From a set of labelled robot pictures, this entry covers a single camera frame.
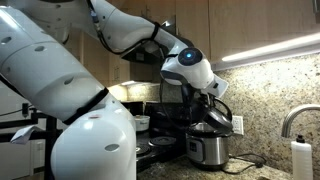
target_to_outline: white bowl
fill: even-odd
[[[136,131],[145,131],[149,129],[149,121],[150,117],[149,116],[144,116],[144,115],[136,115],[134,117],[135,122],[136,122]]]

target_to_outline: granite backsplash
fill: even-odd
[[[314,179],[320,179],[320,112],[301,113],[292,124],[290,138],[280,136],[283,120],[293,108],[320,104],[320,55],[215,73],[230,84],[222,100],[244,120],[244,136],[230,138],[230,153],[261,154],[269,166],[291,172],[290,142],[300,133],[312,145]],[[157,101],[159,86],[129,87],[128,100]],[[180,88],[165,84],[163,100],[181,101]]]

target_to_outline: white bottle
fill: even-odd
[[[302,135],[298,135],[296,141],[291,142],[291,149],[293,179],[313,180],[311,145],[305,143]]]

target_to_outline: faucet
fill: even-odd
[[[318,110],[320,111],[319,104],[304,104],[292,109],[286,116],[282,124],[281,136],[288,138],[290,136],[291,124],[293,119],[297,117],[300,113],[307,110]]]

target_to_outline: granite countertop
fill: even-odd
[[[239,171],[247,167],[252,163],[230,159],[226,170]],[[292,175],[289,173],[263,166],[262,168],[250,167],[239,175],[230,175],[222,171],[210,172],[202,171],[195,168],[184,155],[177,159],[174,159],[165,163],[153,164],[149,169],[146,169],[138,173],[138,180],[154,180],[154,179],[166,179],[166,180],[206,180],[206,179],[237,179],[237,180],[287,180],[292,179]]]

